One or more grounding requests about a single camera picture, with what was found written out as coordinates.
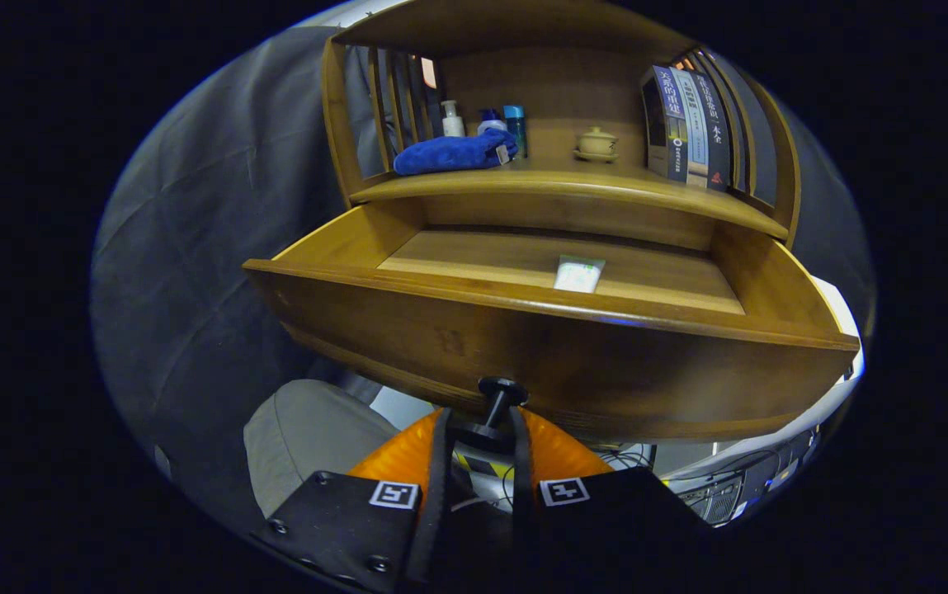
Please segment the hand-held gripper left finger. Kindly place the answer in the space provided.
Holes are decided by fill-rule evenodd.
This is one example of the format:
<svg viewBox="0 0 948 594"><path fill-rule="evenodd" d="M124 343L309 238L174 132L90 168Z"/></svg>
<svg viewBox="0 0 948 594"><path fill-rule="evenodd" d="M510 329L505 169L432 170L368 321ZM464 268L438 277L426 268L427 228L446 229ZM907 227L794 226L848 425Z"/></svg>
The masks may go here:
<svg viewBox="0 0 948 594"><path fill-rule="evenodd" d="M348 473L315 471L252 542L346 593L426 591L448 512L451 417L433 411Z"/></svg>

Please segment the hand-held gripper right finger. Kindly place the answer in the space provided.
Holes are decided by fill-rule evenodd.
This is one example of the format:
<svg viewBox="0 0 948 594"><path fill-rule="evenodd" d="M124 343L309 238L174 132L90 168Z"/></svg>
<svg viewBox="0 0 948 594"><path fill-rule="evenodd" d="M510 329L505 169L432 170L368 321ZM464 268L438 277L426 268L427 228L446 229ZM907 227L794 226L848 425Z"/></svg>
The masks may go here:
<svg viewBox="0 0 948 594"><path fill-rule="evenodd" d="M522 407L512 549L520 592L694 592L703 522L646 466L613 469Z"/></svg>

